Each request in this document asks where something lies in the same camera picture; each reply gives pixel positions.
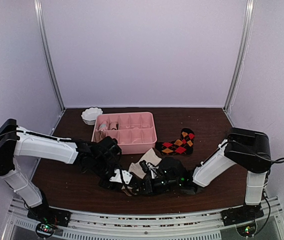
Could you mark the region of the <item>beige brown striped sock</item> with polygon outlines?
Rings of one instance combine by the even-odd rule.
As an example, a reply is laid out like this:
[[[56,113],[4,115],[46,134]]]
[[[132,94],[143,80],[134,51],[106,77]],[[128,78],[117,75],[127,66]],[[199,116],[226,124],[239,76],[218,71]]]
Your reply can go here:
[[[121,172],[124,185],[121,190],[129,197],[141,194],[155,193],[152,181],[159,176],[158,169],[160,158],[154,148],[149,149],[136,163],[131,163],[128,171]]]

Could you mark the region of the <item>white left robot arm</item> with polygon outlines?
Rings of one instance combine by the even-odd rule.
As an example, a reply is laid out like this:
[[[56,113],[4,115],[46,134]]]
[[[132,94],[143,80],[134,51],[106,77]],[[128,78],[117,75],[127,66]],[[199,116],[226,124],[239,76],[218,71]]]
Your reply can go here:
[[[100,142],[49,136],[27,130],[12,118],[0,127],[0,177],[43,222],[49,222],[54,212],[48,207],[44,193],[21,172],[16,157],[50,159],[69,165],[78,163],[93,171],[102,183],[127,188],[133,182],[133,175],[120,166],[121,154],[117,141],[109,136]]]

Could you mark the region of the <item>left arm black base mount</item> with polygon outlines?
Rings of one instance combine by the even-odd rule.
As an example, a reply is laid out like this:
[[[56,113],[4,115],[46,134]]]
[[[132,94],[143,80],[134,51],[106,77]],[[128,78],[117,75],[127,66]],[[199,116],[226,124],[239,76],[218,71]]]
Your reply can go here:
[[[54,228],[57,226],[67,227],[71,218],[70,211],[49,207],[46,200],[43,200],[43,202],[36,207],[30,207],[24,202],[24,207],[28,210],[28,218]]]

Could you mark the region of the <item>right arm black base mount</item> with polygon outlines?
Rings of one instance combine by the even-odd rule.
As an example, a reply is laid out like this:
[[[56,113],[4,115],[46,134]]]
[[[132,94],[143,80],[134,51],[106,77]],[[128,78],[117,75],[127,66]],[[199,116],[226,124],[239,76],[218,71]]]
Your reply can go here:
[[[239,207],[225,209],[220,212],[224,226],[237,225],[248,221],[253,221],[264,216],[264,212],[259,205],[242,205]]]

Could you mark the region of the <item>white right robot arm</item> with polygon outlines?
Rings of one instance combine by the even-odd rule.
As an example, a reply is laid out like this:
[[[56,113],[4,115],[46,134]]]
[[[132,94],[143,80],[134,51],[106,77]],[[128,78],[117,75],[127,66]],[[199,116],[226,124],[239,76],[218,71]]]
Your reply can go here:
[[[182,162],[171,156],[159,163],[139,162],[144,177],[130,184],[138,195],[159,195],[178,188],[195,195],[233,165],[247,170],[244,206],[238,210],[241,220],[248,221],[257,213],[266,176],[271,168],[269,138],[266,134],[242,128],[231,128],[216,151],[194,170],[187,170]]]

